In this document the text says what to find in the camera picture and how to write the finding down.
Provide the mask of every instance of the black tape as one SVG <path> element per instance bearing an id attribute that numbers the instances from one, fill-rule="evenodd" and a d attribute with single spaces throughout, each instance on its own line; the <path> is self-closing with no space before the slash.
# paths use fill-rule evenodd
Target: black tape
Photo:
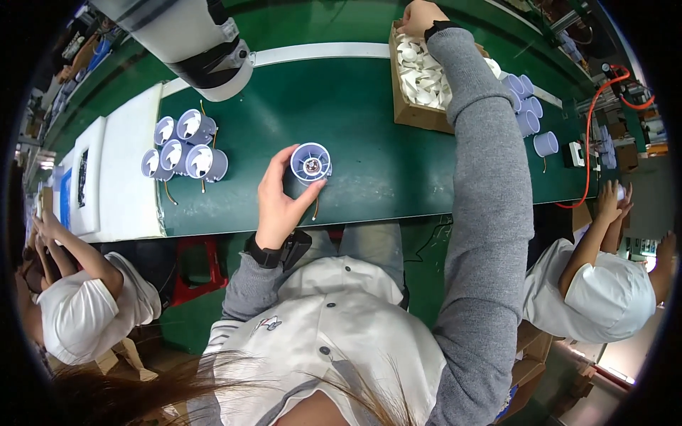
<path id="1" fill-rule="evenodd" d="M 227 56 L 236 49 L 239 44 L 239 36 L 232 42 L 225 42 L 206 50 L 198 55 L 187 58 L 180 62 L 167 63 L 178 77 L 182 78 L 197 89 L 212 89 L 230 81 L 239 72 L 239 68 L 230 68 L 211 72 Z"/>

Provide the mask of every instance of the yellow wire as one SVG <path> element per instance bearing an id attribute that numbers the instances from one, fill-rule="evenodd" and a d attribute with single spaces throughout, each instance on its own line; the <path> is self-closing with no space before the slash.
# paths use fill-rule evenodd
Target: yellow wire
<path id="1" fill-rule="evenodd" d="M 166 196 L 168 196 L 168 199 L 177 206 L 177 202 L 173 200 L 173 197 L 171 197 L 171 195 L 168 192 L 168 182 L 164 182 L 164 187 L 166 188 Z"/>
<path id="2" fill-rule="evenodd" d="M 319 209 L 319 207 L 320 207 L 320 198 L 315 197 L 315 213 L 312 214 L 313 220 L 317 219 L 317 210 Z"/>

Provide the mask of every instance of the white plastic propeller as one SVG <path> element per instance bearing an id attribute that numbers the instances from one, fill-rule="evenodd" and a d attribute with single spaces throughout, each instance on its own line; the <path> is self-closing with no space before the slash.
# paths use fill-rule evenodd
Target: white plastic propeller
<path id="1" fill-rule="evenodd" d="M 192 166 L 196 164 L 196 173 L 203 176 L 208 173 L 213 164 L 213 153 L 210 148 L 199 149 L 199 154 L 192 160 Z"/>
<path id="2" fill-rule="evenodd" d="M 173 120 L 168 120 L 164 128 L 161 129 L 159 133 L 161 133 L 161 142 L 166 142 L 168 139 L 170 139 L 171 134 L 173 134 Z"/>
<path id="3" fill-rule="evenodd" d="M 182 146 L 179 143 L 173 145 L 173 150 L 168 153 L 166 159 L 170 162 L 171 168 L 175 167 L 180 162 L 182 156 Z"/>
<path id="4" fill-rule="evenodd" d="M 189 138 L 191 135 L 195 134 L 199 130 L 199 124 L 201 124 L 201 114 L 198 112 L 194 113 L 194 117 L 190 117 L 185 120 L 184 125 L 187 126 L 185 130 L 185 137 Z"/>
<path id="5" fill-rule="evenodd" d="M 159 168 L 159 151 L 154 151 L 147 160 L 147 164 L 149 165 L 149 174 L 153 174 Z"/>

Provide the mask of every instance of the long brown hair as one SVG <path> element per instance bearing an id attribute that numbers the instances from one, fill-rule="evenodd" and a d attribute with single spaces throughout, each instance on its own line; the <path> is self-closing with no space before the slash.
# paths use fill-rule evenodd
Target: long brown hair
<path id="1" fill-rule="evenodd" d="M 219 352 L 190 361 L 169 371 L 158 374 L 153 380 L 142 382 L 125 378 L 103 376 L 86 367 L 68 367 L 56 371 L 53 389 L 63 406 L 69 421 L 77 425 L 133 425 L 140 423 L 152 412 L 165 406 L 178 404 L 216 391 L 234 393 L 236 397 L 271 387 L 266 380 L 231 380 L 213 378 L 213 368 L 242 366 L 258 360 L 238 351 Z M 313 376 L 357 402 L 374 416 L 382 426 L 413 426 L 414 420 L 398 384 L 402 401 L 391 401 L 382 393 L 370 388 L 365 379 L 357 374 L 360 390 L 352 391 L 341 380 L 327 380 Z M 201 409 L 189 413 L 193 419 L 202 417 Z M 168 421 L 167 425 L 188 425 L 187 417 Z"/>

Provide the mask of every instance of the red stool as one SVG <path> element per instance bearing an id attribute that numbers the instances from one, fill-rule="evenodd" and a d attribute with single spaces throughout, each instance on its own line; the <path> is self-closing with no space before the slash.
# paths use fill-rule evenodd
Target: red stool
<path id="1" fill-rule="evenodd" d="M 197 237 L 180 238 L 177 242 L 177 259 L 189 247 L 195 245 L 205 245 L 206 255 L 209 261 L 209 271 L 211 274 L 211 281 L 190 288 L 188 283 L 182 280 L 180 274 L 177 274 L 175 279 L 175 289 L 173 290 L 173 298 L 170 300 L 170 306 L 178 306 L 181 303 L 191 301 L 199 296 L 210 293 L 219 288 L 227 286 L 228 279 L 220 274 L 220 265 L 218 264 L 218 246 L 216 245 L 216 238 L 212 235 L 202 235 Z"/>

